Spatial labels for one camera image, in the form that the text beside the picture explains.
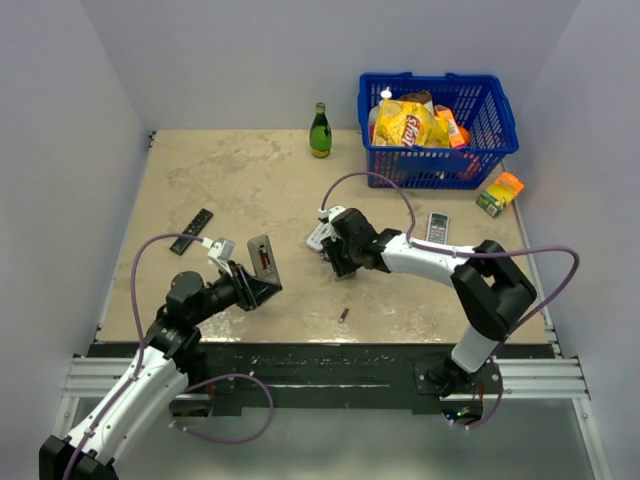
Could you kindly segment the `grey beige remote control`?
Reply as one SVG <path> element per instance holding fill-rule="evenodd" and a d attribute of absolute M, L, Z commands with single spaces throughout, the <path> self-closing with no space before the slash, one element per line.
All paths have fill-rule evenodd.
<path fill-rule="evenodd" d="M 279 283 L 279 273 L 269 237 L 266 234 L 261 234 L 249 239 L 247 249 L 254 275 L 261 280 Z"/>

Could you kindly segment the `white air conditioner remote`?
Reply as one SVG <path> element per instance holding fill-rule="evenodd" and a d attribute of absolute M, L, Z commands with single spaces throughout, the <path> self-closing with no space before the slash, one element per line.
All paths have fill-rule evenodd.
<path fill-rule="evenodd" d="M 313 251 L 320 253 L 324 247 L 322 242 L 331 237 L 331 225 L 319 222 L 306 240 L 306 245 Z"/>

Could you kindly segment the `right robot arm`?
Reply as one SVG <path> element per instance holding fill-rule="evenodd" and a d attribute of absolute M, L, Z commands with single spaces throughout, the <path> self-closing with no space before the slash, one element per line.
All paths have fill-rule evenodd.
<path fill-rule="evenodd" d="M 341 206 L 322 210 L 319 221 L 329 228 L 321 244 L 338 278 L 365 268 L 455 290 L 469 322 L 445 361 L 446 382 L 456 392 L 469 392 L 480 382 L 480 368 L 537 298 L 526 275 L 494 241 L 439 247 L 399 230 L 378 232 L 360 210 Z"/>

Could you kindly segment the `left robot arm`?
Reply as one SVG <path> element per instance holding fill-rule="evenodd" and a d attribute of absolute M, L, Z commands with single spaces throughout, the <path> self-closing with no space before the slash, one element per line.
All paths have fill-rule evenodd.
<path fill-rule="evenodd" d="M 126 450 L 182 391 L 207 380 L 197 361 L 199 323 L 231 306 L 254 310 L 279 293 L 278 282 L 259 279 L 230 263 L 213 283 L 200 274 L 176 275 L 134 358 L 101 402 L 65 437 L 50 436 L 39 450 L 42 479 L 114 479 Z"/>

